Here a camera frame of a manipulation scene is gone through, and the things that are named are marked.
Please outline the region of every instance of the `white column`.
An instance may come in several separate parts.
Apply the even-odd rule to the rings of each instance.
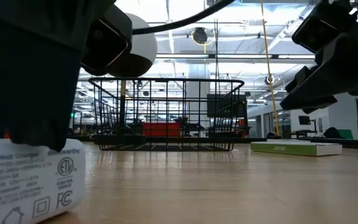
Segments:
[[[191,64],[189,66],[189,72],[187,78],[202,78],[209,79],[208,65],[205,64]],[[187,82],[186,84],[186,98],[187,100],[202,100],[206,99],[206,95],[209,93],[209,82]],[[189,102],[187,103],[187,117],[191,124],[199,123],[205,129],[209,128],[209,118],[206,115],[207,103],[205,102]],[[202,138],[205,138],[205,131],[201,132]]]

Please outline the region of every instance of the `monitor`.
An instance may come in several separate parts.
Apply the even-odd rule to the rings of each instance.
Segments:
[[[310,117],[309,116],[299,116],[299,124],[300,125],[310,125]]]

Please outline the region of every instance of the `ceiling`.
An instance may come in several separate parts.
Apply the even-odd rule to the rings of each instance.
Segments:
[[[124,12],[143,18],[150,26],[158,26],[192,16],[208,7],[206,2],[207,0],[117,0],[116,5]],[[264,82],[268,74],[267,45],[268,54],[276,55],[275,59],[270,60],[270,73],[275,77],[273,86],[278,90],[275,96],[281,99],[285,94],[284,86],[293,80],[295,73],[304,66],[314,65],[311,52],[291,41],[291,35],[302,22],[300,18],[307,16],[313,9],[313,2],[264,0],[266,44],[261,6],[256,0],[236,0],[196,24],[156,33],[157,59],[144,77],[183,78],[188,76],[191,64],[203,63],[207,64],[211,78],[216,78],[218,72],[220,79],[242,80],[245,82],[244,90],[255,90],[251,92],[251,99],[270,100],[271,95],[260,91],[269,90]],[[217,34],[214,32],[214,21],[218,22]],[[205,29],[209,45],[198,45],[192,39],[191,35],[196,27]],[[216,71],[216,59],[186,58],[182,57],[184,54],[214,54],[227,58],[218,60],[219,71]],[[82,82],[79,82],[79,88],[90,87],[87,82],[90,77],[91,75],[81,70]]]

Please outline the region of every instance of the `black wire basket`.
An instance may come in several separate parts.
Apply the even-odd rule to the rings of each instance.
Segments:
[[[231,151],[246,128],[240,80],[91,78],[103,151]]]

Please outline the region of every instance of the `red object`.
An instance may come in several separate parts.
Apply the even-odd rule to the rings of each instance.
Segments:
[[[143,134],[157,137],[180,136],[180,123],[142,123]]]

